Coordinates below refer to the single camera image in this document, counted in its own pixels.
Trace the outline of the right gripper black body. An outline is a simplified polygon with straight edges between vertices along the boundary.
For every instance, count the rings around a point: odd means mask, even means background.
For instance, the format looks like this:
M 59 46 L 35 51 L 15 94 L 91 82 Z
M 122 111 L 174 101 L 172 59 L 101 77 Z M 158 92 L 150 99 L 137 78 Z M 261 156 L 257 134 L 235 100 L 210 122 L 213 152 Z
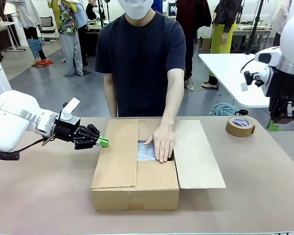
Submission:
M 294 98 L 294 74 L 270 68 L 270 78 L 265 86 L 265 96 L 272 98 Z

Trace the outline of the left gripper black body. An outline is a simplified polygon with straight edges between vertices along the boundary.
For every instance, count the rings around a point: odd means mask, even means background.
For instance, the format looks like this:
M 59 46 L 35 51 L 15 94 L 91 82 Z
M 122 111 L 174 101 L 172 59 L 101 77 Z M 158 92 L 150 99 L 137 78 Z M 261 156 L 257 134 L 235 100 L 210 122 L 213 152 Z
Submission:
M 74 142 L 81 138 L 80 119 L 72 118 L 70 120 L 55 120 L 55 138 L 66 142 Z

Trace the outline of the person's left hand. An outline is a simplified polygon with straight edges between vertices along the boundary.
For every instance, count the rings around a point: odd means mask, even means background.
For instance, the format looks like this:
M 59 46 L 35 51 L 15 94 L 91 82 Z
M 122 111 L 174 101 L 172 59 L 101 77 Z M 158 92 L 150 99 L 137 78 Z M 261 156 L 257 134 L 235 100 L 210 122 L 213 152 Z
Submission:
M 159 127 L 145 141 L 145 145 L 153 142 L 156 160 L 165 163 L 171 158 L 175 143 L 173 122 L 161 122 Z

